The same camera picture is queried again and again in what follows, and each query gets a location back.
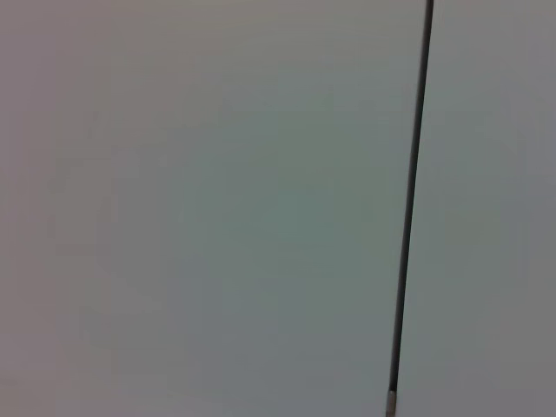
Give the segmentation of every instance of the black line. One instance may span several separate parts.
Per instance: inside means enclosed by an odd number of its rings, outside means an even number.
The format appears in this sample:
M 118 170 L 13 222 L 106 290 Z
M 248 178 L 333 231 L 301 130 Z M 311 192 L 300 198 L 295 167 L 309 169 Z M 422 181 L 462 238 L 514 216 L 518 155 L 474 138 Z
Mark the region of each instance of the black line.
M 392 362 L 390 365 L 390 382 L 388 385 L 388 391 L 390 392 L 396 392 L 398 390 L 401 330 L 403 327 L 403 310 L 406 298 L 407 261 L 409 259 L 409 240 L 411 237 L 411 222 L 414 213 L 415 180 L 417 177 L 417 160 L 419 158 L 420 126 L 423 119 L 425 86 L 427 84 L 428 51 L 431 43 L 431 30 L 433 28 L 433 8 L 434 0 L 427 0 L 425 25 L 423 29 L 420 53 L 419 83 L 417 86 L 417 101 L 415 104 L 414 132 L 409 159 L 409 175 L 407 179 L 406 215 L 401 241 L 400 274 L 398 278 L 398 294 L 396 298 L 396 313 L 394 319 L 394 341 L 392 344 Z

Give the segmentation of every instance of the thin black rod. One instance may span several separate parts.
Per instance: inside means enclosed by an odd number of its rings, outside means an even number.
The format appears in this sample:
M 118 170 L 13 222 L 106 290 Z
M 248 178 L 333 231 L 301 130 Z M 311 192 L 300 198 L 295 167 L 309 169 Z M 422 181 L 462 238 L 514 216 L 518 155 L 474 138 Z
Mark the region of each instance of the thin black rod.
M 390 365 L 390 382 L 388 385 L 388 391 L 391 392 L 396 392 L 398 390 L 401 330 L 403 328 L 403 310 L 406 299 L 407 261 L 409 259 L 411 222 L 414 214 L 415 180 L 417 177 L 417 160 L 419 158 L 420 126 L 423 120 L 423 104 L 425 102 L 425 86 L 427 84 L 428 51 L 430 49 L 431 31 L 433 28 L 433 7 L 434 0 L 427 0 L 423 39 L 420 52 L 419 83 L 417 85 L 417 100 L 415 104 L 414 132 L 411 142 L 411 154 L 409 157 L 406 215 L 401 241 L 400 274 L 398 278 L 398 294 L 396 298 L 396 314 L 394 319 L 394 341 L 392 344 L 392 362 Z

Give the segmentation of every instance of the white wall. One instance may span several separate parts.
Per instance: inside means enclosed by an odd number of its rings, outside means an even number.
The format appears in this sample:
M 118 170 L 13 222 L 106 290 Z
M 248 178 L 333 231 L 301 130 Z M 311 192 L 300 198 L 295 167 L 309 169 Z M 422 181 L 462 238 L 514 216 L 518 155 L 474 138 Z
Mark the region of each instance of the white wall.
M 3 0 L 0 414 L 381 414 L 422 14 Z
M 436 2 L 400 417 L 554 414 L 554 16 Z

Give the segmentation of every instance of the gray surface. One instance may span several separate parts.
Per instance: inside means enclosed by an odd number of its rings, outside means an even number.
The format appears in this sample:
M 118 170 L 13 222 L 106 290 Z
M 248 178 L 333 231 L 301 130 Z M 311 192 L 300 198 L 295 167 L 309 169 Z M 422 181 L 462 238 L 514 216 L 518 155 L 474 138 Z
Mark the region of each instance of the gray surface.
M 400 417 L 554 415 L 554 16 L 436 3 Z
M 382 414 L 423 3 L 1 3 L 0 414 Z

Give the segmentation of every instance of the metal tip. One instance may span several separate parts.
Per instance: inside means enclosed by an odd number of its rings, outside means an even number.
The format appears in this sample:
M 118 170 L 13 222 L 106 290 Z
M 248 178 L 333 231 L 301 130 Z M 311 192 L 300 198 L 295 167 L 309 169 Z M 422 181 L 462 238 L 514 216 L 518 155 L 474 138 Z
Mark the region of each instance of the metal tip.
M 386 417 L 394 417 L 396 415 L 397 395 L 395 391 L 388 391 L 386 400 Z

